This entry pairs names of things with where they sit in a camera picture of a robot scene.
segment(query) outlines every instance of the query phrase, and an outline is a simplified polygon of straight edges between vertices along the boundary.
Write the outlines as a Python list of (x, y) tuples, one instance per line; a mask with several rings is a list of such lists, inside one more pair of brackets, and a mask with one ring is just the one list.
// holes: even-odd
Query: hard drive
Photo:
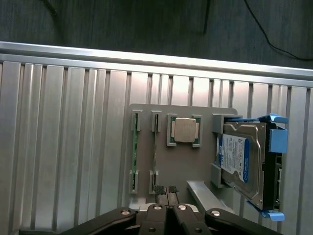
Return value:
[(225, 122), (217, 143), (222, 179), (260, 210), (280, 207), (282, 159), (268, 151), (269, 131), (274, 127), (263, 122)]

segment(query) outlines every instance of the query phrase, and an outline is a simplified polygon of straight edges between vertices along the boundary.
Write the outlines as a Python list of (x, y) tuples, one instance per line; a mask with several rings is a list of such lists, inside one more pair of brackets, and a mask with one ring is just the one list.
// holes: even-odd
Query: white drive label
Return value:
[(238, 172), (239, 178), (248, 182), (249, 140), (238, 136), (223, 134), (218, 139), (221, 168), (230, 174)]

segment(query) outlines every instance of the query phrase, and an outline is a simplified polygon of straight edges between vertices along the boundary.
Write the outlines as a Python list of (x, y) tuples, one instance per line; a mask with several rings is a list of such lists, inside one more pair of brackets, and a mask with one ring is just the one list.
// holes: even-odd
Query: gray floor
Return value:
[[(0, 0), (0, 40), (133, 51), (313, 69), (271, 49), (243, 0), (50, 0), (57, 30), (39, 0)], [(270, 40), (313, 57), (311, 0), (248, 0)]]

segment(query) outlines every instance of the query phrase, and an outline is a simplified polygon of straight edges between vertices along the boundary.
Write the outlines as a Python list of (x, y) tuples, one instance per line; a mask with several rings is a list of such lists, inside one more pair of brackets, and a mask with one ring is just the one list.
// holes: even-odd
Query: gray mounting plate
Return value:
[[(129, 193), (129, 170), (132, 168), (133, 132), (131, 130), (132, 112), (140, 112), (140, 131), (137, 141), (137, 193)], [(216, 139), (213, 131), (213, 114), (237, 115), (232, 108), (208, 108), (173, 105), (132, 104), (127, 113), (127, 140), (124, 173), (124, 204), (145, 198), (146, 203), (155, 202), (155, 195), (149, 193), (150, 170), (153, 169), (154, 132), (152, 132), (152, 111), (159, 113), (160, 132), (156, 138), (156, 170), (158, 184), (175, 185), (179, 189), (178, 197), (181, 203), (193, 204), (194, 199), (188, 191), (187, 180), (204, 181), (211, 186), (211, 163), (216, 158)], [(202, 115), (201, 125), (202, 146), (192, 147), (191, 143), (177, 143), (176, 147), (167, 146), (168, 114), (177, 114), (179, 118), (191, 118), (192, 115)]]

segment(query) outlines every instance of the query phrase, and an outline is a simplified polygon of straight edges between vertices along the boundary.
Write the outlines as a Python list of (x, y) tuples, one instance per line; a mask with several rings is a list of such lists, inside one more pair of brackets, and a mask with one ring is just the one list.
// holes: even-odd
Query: metal bracket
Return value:
[(135, 117), (135, 114), (138, 115), (137, 117), (137, 131), (140, 131), (140, 123), (141, 123), (141, 113), (142, 113), (142, 110), (132, 110), (132, 131), (134, 130), (134, 117)]
[(131, 194), (137, 194), (138, 193), (138, 175), (139, 175), (139, 170), (136, 170), (135, 174), (135, 188), (133, 188), (133, 171), (129, 171), (129, 193)]
[(157, 119), (157, 132), (161, 132), (161, 113), (162, 111), (151, 111), (152, 112), (152, 125), (151, 125), (151, 131), (155, 131), (155, 126), (156, 126), (156, 117), (158, 115)]
[(150, 176), (149, 176), (149, 194), (155, 194), (153, 191), (153, 186), (158, 185), (158, 170), (156, 170), (156, 182), (153, 182), (153, 170), (149, 170)]

